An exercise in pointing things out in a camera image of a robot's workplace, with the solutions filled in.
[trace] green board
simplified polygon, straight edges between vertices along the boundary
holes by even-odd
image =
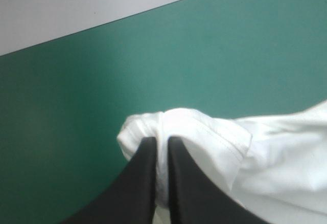
[[[327,98],[327,0],[182,0],[0,57],[0,223],[57,223],[126,164],[125,117]]]

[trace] black object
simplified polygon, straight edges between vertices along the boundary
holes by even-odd
[[[150,224],[155,204],[157,143],[144,138],[118,178],[62,224]]]
[[[168,159],[172,224],[268,224],[217,188],[194,162],[182,139],[169,138]]]

